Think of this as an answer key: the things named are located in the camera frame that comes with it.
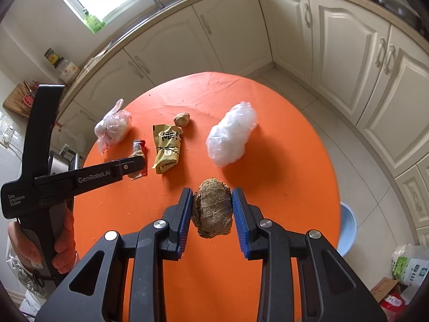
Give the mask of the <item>person's left hand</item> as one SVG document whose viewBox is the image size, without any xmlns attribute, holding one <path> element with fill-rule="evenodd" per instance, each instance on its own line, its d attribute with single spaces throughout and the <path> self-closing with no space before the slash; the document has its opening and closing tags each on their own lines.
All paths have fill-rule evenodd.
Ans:
<svg viewBox="0 0 429 322">
<path fill-rule="evenodd" d="M 43 231 L 42 236 L 35 237 L 33 241 L 18 221 L 11 221 L 7 226 L 7 234 L 13 251 L 21 263 L 28 269 L 47 264 L 52 254 L 51 265 L 60 274 L 69 273 L 78 261 L 74 235 L 74 217 L 72 211 L 65 207 L 60 234 L 54 236 Z"/>
</svg>

